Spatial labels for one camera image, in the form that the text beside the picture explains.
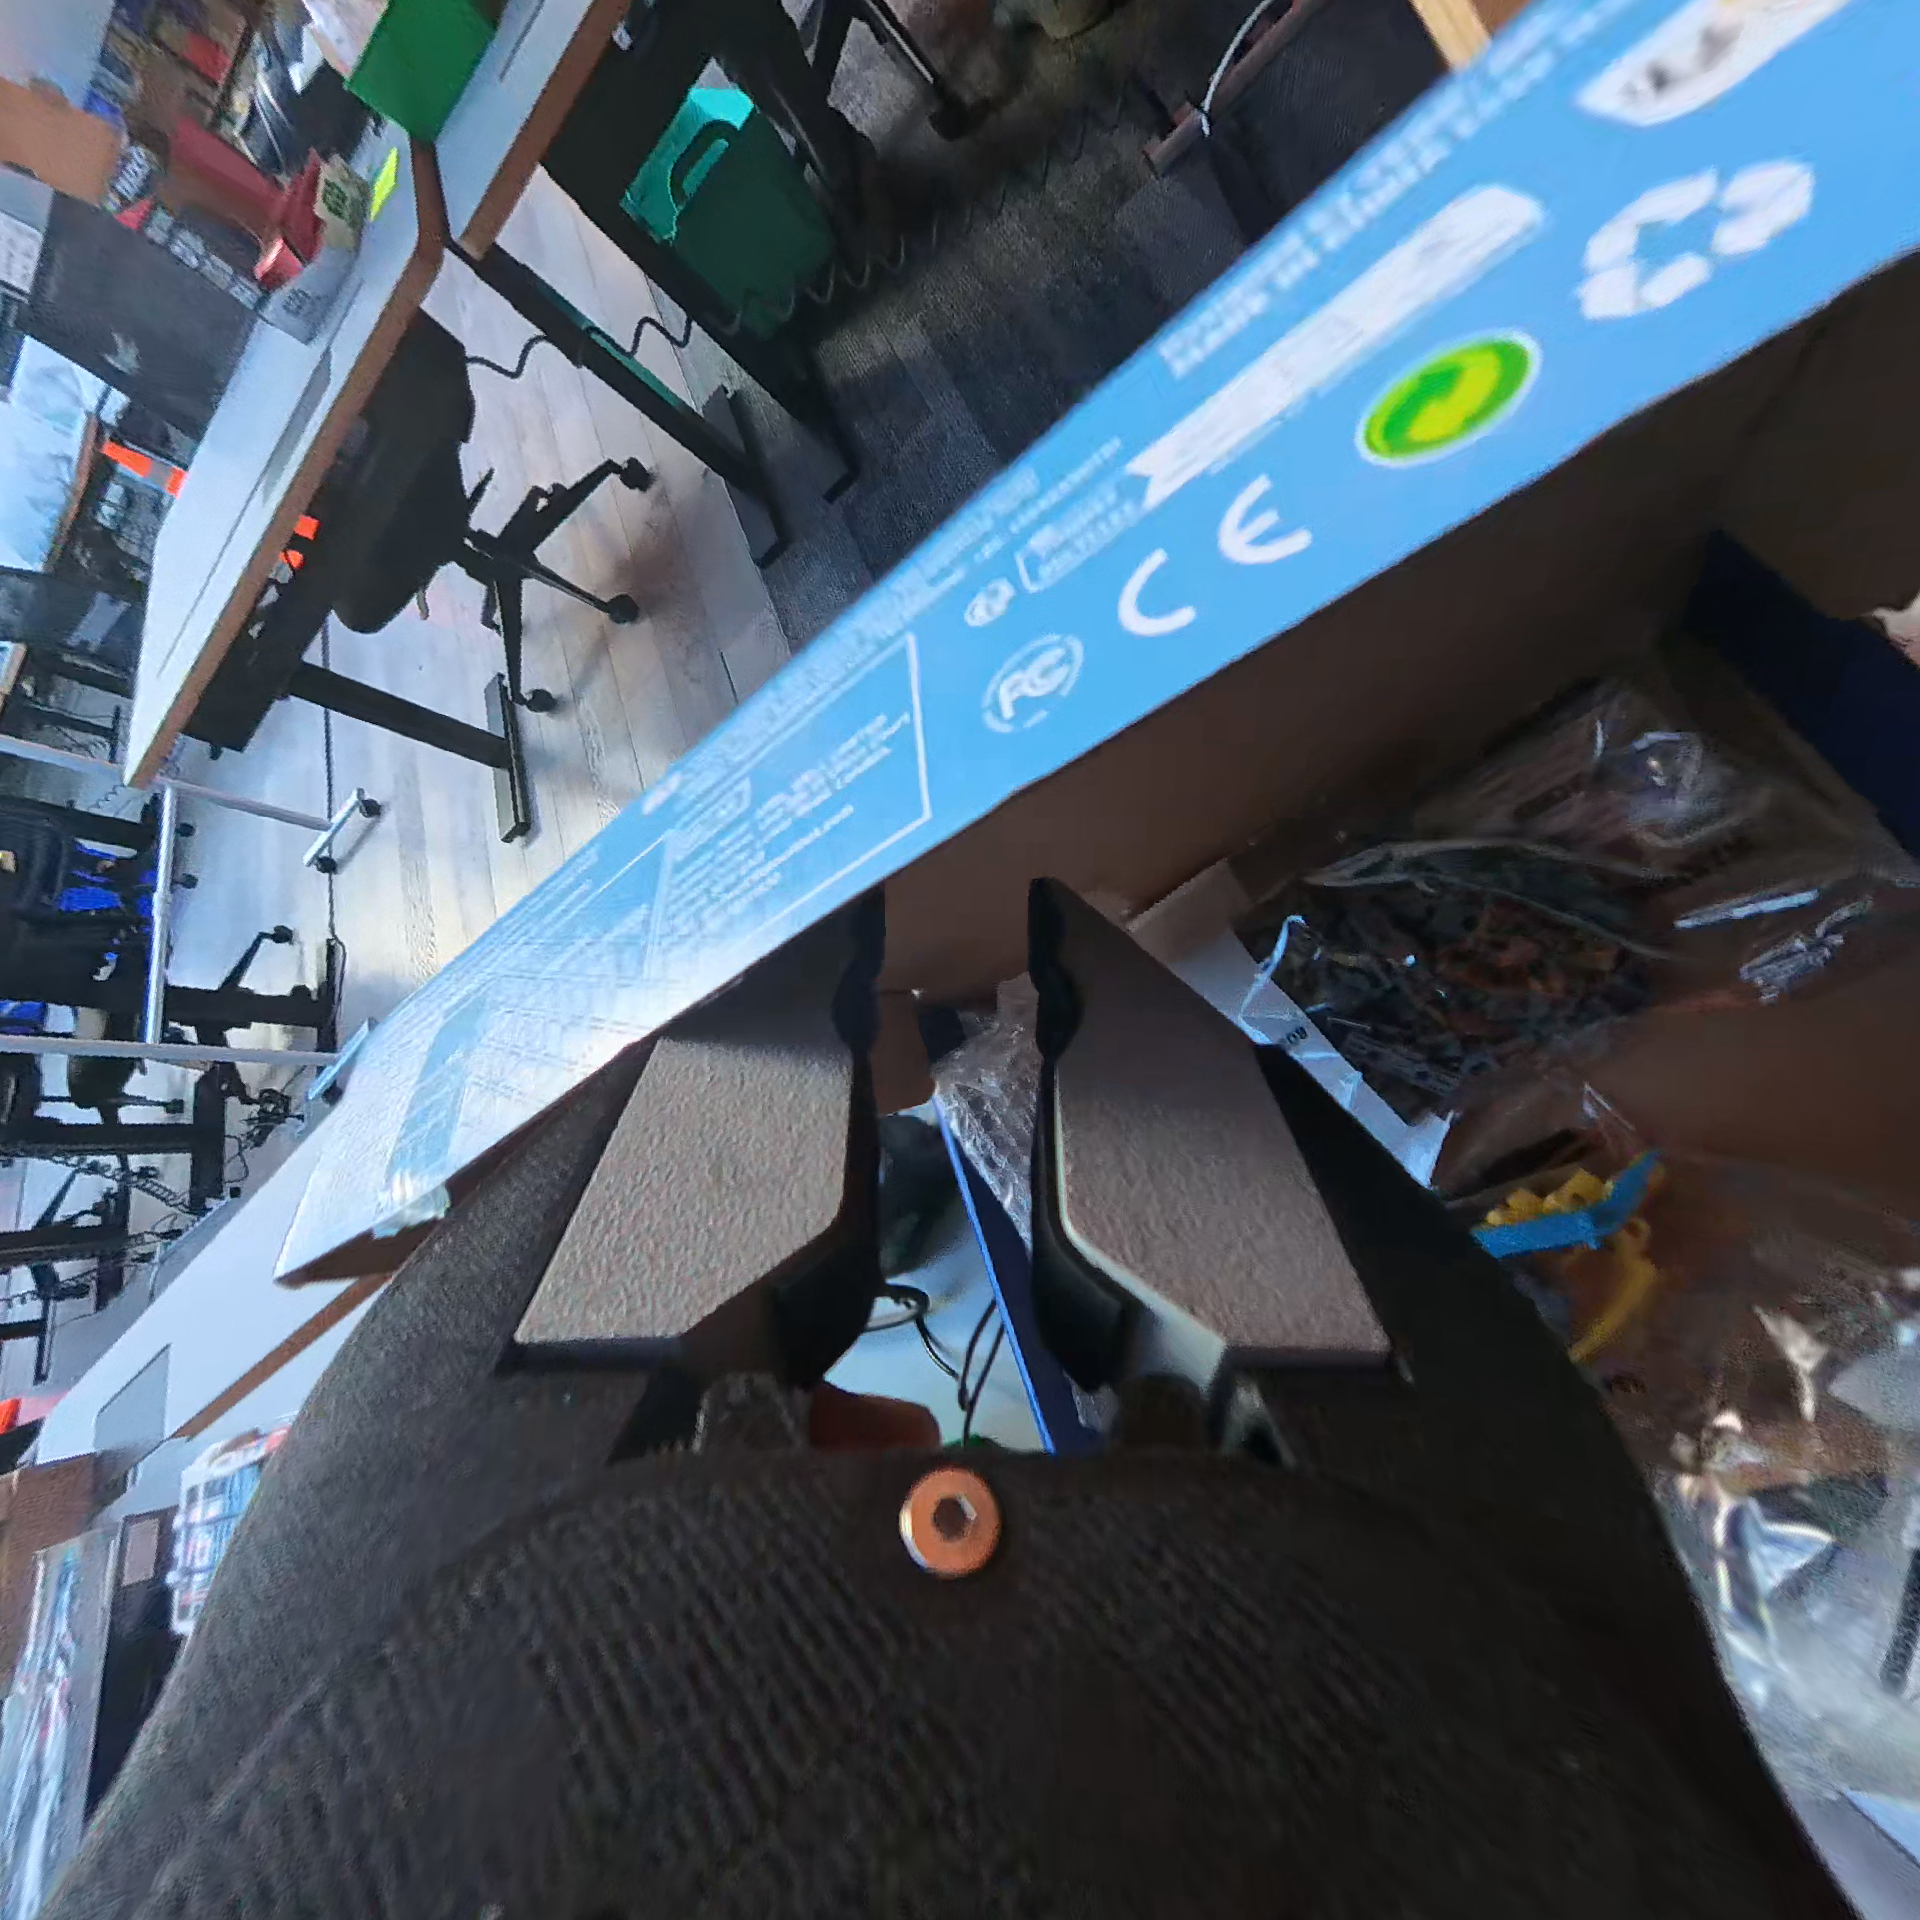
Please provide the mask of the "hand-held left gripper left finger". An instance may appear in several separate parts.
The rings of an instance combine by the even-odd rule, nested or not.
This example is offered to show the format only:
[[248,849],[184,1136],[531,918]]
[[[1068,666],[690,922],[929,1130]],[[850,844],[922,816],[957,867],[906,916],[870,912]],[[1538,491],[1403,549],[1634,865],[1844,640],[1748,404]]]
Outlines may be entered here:
[[816,1386],[880,1291],[880,896],[651,1045],[515,1334],[531,1363]]

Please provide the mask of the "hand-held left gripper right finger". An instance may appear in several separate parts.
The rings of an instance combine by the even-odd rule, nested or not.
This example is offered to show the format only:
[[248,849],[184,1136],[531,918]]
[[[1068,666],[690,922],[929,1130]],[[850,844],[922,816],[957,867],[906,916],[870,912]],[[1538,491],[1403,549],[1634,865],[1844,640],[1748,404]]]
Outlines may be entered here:
[[1026,896],[1040,1334],[1080,1388],[1381,1369],[1387,1331],[1256,1045],[1064,882]]

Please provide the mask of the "blue cardboard kit box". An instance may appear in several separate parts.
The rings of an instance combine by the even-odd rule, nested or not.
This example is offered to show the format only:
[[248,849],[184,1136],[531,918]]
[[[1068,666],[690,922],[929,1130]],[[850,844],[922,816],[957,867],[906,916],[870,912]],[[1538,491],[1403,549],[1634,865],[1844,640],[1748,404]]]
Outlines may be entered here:
[[377,1030],[283,1277],[885,889],[1185,880],[1492,729],[1709,576],[1790,721],[1915,722],[1915,4],[1532,4]]

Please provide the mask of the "clear bag, yellow blue pieces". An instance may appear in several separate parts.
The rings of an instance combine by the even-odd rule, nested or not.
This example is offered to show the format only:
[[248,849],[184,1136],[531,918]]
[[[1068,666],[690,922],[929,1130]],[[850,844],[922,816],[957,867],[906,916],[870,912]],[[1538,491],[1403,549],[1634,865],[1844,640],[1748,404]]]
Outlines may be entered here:
[[1622,1340],[1667,1285],[1649,1218],[1665,1184],[1665,1155],[1646,1149],[1608,1178],[1573,1166],[1550,1189],[1512,1184],[1454,1206],[1473,1221],[1481,1251],[1512,1269],[1577,1264],[1586,1281],[1568,1305],[1568,1358],[1588,1364]]

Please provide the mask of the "clear plastic bag of parts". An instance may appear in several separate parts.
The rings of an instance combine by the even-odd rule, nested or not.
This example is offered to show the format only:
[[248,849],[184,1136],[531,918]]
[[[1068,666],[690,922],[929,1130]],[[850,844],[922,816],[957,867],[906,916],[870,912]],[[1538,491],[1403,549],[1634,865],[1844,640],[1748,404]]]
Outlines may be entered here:
[[1809,997],[1915,950],[1915,857],[1763,731],[1573,685],[1252,896],[1235,936],[1406,1118],[1646,1013]]

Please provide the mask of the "shiny clear plastic bag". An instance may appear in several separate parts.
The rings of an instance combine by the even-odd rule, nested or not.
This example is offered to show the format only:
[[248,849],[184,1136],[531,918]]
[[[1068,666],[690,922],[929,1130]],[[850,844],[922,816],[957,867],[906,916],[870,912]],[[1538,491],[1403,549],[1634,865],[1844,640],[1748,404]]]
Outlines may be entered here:
[[1915,1915],[1915,1269],[1683,1324],[1654,1498],[1720,1666],[1850,1915]]

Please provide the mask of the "black office chair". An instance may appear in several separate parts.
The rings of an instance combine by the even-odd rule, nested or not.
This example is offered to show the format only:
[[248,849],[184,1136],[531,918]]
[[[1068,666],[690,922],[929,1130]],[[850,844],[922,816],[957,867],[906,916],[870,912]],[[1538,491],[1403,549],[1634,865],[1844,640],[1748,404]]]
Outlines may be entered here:
[[380,634],[446,569],[482,593],[482,624],[499,636],[515,706],[546,714],[555,699],[522,676],[523,593],[541,586],[618,627],[641,617],[628,595],[598,597],[541,563],[541,546],[604,485],[646,491],[644,461],[602,461],[584,477],[532,486],[490,533],[475,523],[491,474],[466,485],[462,450],[474,434],[475,395],[466,348],[436,321],[416,318],[358,418],[363,438],[339,469],[339,494],[321,520],[317,554],[339,555],[331,612],[353,634]]

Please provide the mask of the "long wooden table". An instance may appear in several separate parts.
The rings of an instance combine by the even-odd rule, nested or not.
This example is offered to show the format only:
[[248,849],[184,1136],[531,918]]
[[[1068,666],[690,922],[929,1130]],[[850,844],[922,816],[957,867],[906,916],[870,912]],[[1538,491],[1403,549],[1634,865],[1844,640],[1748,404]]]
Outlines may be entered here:
[[368,138],[396,186],[368,216],[308,339],[261,321],[161,530],[134,661],[121,778],[153,787],[184,739],[241,752],[267,712],[299,699],[470,762],[496,782],[499,836],[532,829],[522,714],[506,670],[482,728],[308,661],[337,617],[339,555],[317,554],[358,418],[449,252],[440,165],[393,122]]

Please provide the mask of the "teal plastic crate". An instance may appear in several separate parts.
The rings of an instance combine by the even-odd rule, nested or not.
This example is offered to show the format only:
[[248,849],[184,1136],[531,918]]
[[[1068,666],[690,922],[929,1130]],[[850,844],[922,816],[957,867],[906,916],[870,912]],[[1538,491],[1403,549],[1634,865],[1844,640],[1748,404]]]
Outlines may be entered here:
[[834,260],[800,160],[738,88],[690,88],[619,206],[755,339],[784,332]]

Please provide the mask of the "green plastic box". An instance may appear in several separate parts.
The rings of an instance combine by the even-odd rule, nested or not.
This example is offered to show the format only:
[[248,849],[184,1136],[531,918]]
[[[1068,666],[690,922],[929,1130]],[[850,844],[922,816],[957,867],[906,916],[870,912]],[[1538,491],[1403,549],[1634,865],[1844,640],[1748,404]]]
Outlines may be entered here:
[[409,138],[434,142],[490,50],[502,3],[387,3],[345,90]]

